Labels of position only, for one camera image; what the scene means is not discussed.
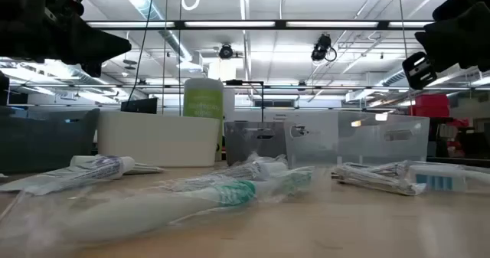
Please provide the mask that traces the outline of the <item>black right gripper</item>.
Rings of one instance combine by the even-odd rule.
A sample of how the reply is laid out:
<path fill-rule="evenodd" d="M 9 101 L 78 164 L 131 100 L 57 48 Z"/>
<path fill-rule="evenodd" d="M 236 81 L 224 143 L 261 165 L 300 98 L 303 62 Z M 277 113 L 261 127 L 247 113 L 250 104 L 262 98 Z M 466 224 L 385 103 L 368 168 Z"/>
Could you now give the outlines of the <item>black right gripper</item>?
<path fill-rule="evenodd" d="M 441 59 L 445 56 L 443 33 L 449 38 L 450 57 L 461 67 L 490 70 L 490 8 L 484 2 L 475 3 L 458 17 L 446 20 L 444 15 L 433 14 L 433 23 L 415 33 L 427 57 Z"/>

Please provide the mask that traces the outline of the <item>green white toothbrush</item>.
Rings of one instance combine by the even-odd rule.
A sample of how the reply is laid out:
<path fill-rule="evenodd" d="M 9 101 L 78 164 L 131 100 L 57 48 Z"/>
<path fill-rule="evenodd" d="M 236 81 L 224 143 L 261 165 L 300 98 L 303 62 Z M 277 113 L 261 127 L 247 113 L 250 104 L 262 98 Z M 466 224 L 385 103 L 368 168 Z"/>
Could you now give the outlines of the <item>green white toothbrush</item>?
<path fill-rule="evenodd" d="M 92 185 L 64 194 L 23 194 L 0 220 L 0 255 L 126 239 L 202 212 L 281 201 L 308 188 L 313 172 L 311 167 L 288 169 L 268 181 L 232 181 L 182 192 L 165 188 L 176 180 L 170 179 L 127 191 Z"/>

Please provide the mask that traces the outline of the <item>black monitor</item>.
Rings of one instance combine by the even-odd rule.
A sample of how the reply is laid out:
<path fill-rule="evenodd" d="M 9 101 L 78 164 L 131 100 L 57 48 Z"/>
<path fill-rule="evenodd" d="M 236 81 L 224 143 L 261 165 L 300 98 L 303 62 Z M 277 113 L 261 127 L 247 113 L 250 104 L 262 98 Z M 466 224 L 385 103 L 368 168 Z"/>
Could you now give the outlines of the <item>black monitor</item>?
<path fill-rule="evenodd" d="M 156 114 L 157 113 L 157 98 L 148 98 L 141 100 L 131 100 L 122 102 L 120 110 L 127 113 L 147 113 Z"/>

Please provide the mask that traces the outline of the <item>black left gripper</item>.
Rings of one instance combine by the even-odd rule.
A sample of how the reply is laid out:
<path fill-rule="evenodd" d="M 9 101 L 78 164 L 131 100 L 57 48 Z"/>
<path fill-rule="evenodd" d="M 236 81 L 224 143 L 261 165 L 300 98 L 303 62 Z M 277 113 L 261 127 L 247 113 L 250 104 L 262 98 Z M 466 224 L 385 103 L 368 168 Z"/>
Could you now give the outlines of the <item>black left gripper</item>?
<path fill-rule="evenodd" d="M 129 40 L 83 21 L 80 0 L 45 0 L 49 43 L 45 59 L 67 64 L 101 64 L 132 49 Z"/>

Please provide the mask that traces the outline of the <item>red box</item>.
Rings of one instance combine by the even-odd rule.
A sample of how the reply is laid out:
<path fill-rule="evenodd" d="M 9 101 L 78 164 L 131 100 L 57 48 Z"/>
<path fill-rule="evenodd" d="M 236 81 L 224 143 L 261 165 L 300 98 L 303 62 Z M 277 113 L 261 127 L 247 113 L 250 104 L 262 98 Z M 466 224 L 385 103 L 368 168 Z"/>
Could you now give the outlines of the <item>red box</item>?
<path fill-rule="evenodd" d="M 415 103 L 409 106 L 411 116 L 449 117 L 449 98 L 446 94 L 421 94 L 415 98 Z"/>

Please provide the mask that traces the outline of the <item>overhead frame light bar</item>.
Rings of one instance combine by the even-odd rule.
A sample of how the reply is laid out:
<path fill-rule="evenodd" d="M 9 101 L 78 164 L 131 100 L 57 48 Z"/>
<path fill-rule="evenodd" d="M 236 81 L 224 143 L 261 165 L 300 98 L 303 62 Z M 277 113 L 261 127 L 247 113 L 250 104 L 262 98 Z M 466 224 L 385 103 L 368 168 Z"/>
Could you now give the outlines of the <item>overhead frame light bar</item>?
<path fill-rule="evenodd" d="M 348 31 L 420 31 L 431 21 L 392 20 L 242 20 L 242 21 L 88 21 L 103 30 L 348 30 Z"/>

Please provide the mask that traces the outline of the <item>green wipes canister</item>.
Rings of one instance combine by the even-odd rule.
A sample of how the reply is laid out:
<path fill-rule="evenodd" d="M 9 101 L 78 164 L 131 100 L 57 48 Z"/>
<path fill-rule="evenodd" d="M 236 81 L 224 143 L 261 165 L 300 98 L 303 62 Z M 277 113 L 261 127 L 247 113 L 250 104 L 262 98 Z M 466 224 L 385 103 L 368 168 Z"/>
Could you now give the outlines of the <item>green wipes canister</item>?
<path fill-rule="evenodd" d="M 222 159 L 222 137 L 224 121 L 224 85 L 221 80 L 191 78 L 184 84 L 184 116 L 216 119 L 216 145 L 214 158 Z"/>

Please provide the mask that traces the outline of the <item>white plastic bin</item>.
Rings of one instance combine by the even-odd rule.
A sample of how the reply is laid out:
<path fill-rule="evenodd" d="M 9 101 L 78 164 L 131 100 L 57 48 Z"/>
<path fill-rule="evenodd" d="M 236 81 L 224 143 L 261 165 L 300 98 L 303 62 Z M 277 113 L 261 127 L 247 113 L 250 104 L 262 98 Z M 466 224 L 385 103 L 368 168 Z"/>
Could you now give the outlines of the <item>white plastic bin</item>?
<path fill-rule="evenodd" d="M 215 162 L 220 121 L 103 111 L 96 131 L 101 155 L 160 167 L 209 167 Z"/>

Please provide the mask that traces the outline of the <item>red white toothbrush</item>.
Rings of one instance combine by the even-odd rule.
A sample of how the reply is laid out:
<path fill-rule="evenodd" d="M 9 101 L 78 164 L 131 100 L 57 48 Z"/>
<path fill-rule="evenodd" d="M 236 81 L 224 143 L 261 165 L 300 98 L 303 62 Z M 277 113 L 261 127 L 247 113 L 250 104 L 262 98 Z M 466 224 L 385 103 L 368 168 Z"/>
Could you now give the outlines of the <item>red white toothbrush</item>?
<path fill-rule="evenodd" d="M 490 168 L 414 162 L 408 175 L 411 181 L 425 184 L 428 191 L 490 194 Z"/>

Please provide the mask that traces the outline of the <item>silver ceiling duct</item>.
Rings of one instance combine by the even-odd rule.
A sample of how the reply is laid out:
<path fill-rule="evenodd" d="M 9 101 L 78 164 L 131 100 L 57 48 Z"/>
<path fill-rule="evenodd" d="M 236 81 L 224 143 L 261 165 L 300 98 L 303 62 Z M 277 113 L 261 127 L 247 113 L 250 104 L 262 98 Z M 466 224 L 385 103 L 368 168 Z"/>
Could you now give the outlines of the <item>silver ceiling duct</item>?
<path fill-rule="evenodd" d="M 165 15 L 155 3 L 155 0 L 129 0 L 145 20 L 165 21 Z M 190 51 L 182 45 L 176 34 L 170 30 L 159 30 L 158 33 L 165 40 L 167 45 L 180 57 L 180 61 L 191 61 Z"/>

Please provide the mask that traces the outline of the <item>clear plastic bin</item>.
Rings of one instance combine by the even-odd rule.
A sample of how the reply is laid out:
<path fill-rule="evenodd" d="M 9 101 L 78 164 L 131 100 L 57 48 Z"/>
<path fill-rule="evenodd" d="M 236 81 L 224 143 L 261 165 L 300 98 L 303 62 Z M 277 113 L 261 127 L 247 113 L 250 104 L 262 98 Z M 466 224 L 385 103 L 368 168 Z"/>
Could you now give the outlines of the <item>clear plastic bin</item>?
<path fill-rule="evenodd" d="M 295 114 L 284 122 L 292 168 L 424 161 L 429 130 L 426 117 L 340 110 Z"/>

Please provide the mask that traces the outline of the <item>smoky grey plastic bin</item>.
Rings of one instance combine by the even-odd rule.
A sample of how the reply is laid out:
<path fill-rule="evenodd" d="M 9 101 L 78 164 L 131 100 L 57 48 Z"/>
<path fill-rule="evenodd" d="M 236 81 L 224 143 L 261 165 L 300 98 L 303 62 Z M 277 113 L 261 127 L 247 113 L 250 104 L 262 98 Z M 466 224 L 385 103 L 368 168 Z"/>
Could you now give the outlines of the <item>smoky grey plastic bin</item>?
<path fill-rule="evenodd" d="M 0 173 L 56 170 L 75 155 L 90 155 L 99 116 L 99 109 L 76 122 L 0 116 Z"/>
<path fill-rule="evenodd" d="M 226 122 L 224 138 L 228 165 L 244 162 L 253 153 L 271 158 L 286 154 L 283 122 Z"/>

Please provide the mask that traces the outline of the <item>thin black stand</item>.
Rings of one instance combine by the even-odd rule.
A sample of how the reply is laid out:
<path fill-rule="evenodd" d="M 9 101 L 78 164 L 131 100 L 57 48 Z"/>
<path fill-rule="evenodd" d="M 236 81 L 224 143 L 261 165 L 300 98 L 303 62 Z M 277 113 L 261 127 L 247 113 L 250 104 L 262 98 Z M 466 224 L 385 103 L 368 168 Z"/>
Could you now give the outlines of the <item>thin black stand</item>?
<path fill-rule="evenodd" d="M 255 91 L 256 91 L 255 86 L 256 85 L 260 85 L 260 92 L 259 92 L 260 101 L 261 101 L 261 104 L 260 104 L 260 113 L 261 113 L 261 122 L 264 122 L 264 109 L 265 109 L 265 106 L 264 106 L 264 90 L 265 90 L 265 85 L 264 85 L 264 82 L 263 81 L 259 81 L 259 80 L 236 80 L 236 79 L 233 79 L 233 80 L 226 80 L 226 81 L 224 81 L 224 85 L 227 86 L 227 87 L 233 87 L 233 88 L 238 88 L 240 86 L 247 85 L 247 86 L 250 87 L 251 90 L 255 90 Z"/>

